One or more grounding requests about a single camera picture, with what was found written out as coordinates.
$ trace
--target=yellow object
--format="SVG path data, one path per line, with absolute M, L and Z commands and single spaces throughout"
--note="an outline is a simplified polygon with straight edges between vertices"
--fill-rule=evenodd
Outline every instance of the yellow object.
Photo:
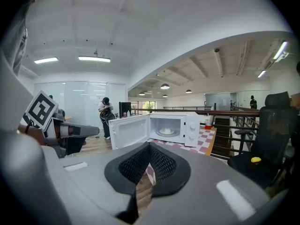
M 253 157 L 253 158 L 251 158 L 251 162 L 252 163 L 259 163 L 260 161 L 261 161 L 260 157 Z

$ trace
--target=wooden floor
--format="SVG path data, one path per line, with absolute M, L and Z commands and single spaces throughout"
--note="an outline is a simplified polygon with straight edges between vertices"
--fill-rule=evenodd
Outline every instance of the wooden floor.
M 84 145 L 79 153 L 73 156 L 84 156 L 88 154 L 98 154 L 112 150 L 111 140 L 104 137 L 100 138 L 87 138 L 86 145 Z M 147 206 L 151 202 L 152 184 L 148 178 L 147 173 L 143 175 L 140 182 L 136 186 L 136 202 L 139 215 L 142 215 Z

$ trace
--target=microwave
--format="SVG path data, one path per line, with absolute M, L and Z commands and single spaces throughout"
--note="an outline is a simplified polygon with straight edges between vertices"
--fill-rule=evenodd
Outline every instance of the microwave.
M 195 112 L 154 112 L 109 121 L 112 149 L 119 149 L 149 138 L 196 147 L 200 115 Z

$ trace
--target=staircase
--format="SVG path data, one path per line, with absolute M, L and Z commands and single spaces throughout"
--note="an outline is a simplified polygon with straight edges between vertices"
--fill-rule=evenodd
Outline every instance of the staircase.
M 215 119 L 215 125 L 227 125 L 230 126 L 230 118 L 219 118 L 216 117 Z M 212 147 L 212 153 L 224 156 L 224 157 L 229 157 L 230 151 L 225 150 L 222 148 L 215 147 L 225 147 L 225 148 L 230 148 L 231 147 L 231 141 L 229 141 L 227 138 L 222 138 L 222 137 L 217 137 L 217 136 L 225 136 L 229 137 L 230 136 L 230 128 L 217 128 L 216 132 L 216 138 L 214 142 L 214 146 Z

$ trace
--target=black office chair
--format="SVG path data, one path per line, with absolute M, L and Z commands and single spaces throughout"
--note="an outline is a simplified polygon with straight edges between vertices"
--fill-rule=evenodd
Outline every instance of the black office chair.
M 287 92 L 268 95 L 265 105 L 259 111 L 259 130 L 251 151 L 234 156 L 227 162 L 262 188 L 271 184 L 279 169 L 279 173 L 282 172 L 283 157 L 286 161 L 293 157 L 293 147 L 286 147 L 298 122 L 298 111 L 290 107 Z M 250 133 L 248 130 L 236 131 L 243 137 Z M 261 162 L 252 163 L 253 157 L 260 157 Z

